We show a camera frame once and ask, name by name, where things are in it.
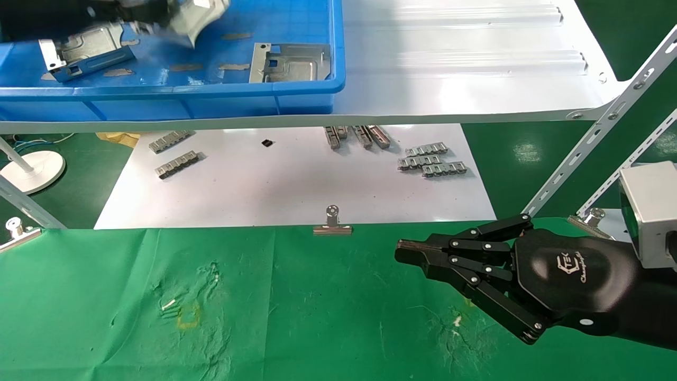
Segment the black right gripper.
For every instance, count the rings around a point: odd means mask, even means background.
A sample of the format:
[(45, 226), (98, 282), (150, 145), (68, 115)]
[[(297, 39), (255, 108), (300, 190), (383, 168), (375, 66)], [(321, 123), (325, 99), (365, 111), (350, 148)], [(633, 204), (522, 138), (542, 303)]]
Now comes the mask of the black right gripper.
[[(631, 244), (533, 227), (520, 214), (457, 234), (402, 239), (396, 261), (454, 287), (525, 344), (554, 325), (589, 335), (644, 335), (637, 297), (643, 268)], [(510, 261), (514, 239), (515, 291), (512, 275), (495, 267)], [(488, 273), (487, 265), (494, 266)]]

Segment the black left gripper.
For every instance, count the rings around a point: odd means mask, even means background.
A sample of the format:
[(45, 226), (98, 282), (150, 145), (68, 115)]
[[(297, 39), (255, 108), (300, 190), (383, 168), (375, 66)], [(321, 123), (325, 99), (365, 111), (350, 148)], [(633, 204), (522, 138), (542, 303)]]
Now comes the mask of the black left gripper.
[(176, 10), (122, 10), (117, 1), (1, 1), (2, 42), (68, 37), (123, 20), (136, 34), (166, 34)]

